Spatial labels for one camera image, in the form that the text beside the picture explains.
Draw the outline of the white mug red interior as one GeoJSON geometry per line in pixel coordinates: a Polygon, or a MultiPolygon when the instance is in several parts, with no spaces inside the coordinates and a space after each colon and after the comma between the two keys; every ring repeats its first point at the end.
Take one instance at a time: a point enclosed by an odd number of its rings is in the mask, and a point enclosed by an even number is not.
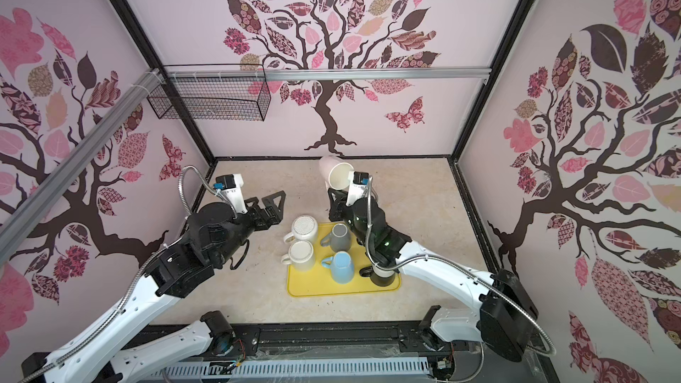
{"type": "Polygon", "coordinates": [[[281,257],[280,262],[292,266],[299,272],[310,271],[316,263],[313,244],[306,240],[294,241],[287,253],[281,257]]]}

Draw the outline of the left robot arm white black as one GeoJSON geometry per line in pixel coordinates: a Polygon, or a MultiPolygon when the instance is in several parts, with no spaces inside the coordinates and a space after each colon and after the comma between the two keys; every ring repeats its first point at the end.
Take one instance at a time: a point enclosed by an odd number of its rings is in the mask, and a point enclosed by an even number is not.
{"type": "Polygon", "coordinates": [[[226,202],[214,202],[189,214],[186,232],[148,258],[110,310],[62,348],[35,353],[22,363],[24,381],[141,381],[189,356],[229,352],[236,334],[219,311],[145,345],[126,346],[217,271],[238,269],[240,263],[232,257],[239,249],[248,250],[254,232],[282,222],[285,201],[285,192],[277,191],[247,199],[243,213],[226,202]]]}

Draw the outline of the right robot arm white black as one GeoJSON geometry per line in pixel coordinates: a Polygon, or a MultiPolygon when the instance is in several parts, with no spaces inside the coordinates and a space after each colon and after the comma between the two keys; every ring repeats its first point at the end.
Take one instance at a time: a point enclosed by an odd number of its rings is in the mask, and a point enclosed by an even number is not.
{"type": "Polygon", "coordinates": [[[402,274],[432,285],[466,309],[439,308],[427,331],[442,342],[480,342],[505,360],[519,363],[538,332],[538,310],[511,271],[478,271],[438,255],[387,224],[374,198],[349,202],[346,191],[329,188],[329,217],[356,236],[374,278],[402,274]]]}

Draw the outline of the pale pink mug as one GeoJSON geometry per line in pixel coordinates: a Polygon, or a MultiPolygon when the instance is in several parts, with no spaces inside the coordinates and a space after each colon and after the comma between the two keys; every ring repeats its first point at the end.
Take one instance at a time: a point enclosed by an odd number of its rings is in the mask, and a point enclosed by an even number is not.
{"type": "Polygon", "coordinates": [[[325,156],[319,160],[319,171],[326,188],[346,190],[349,188],[354,167],[335,156],[325,156]]]}

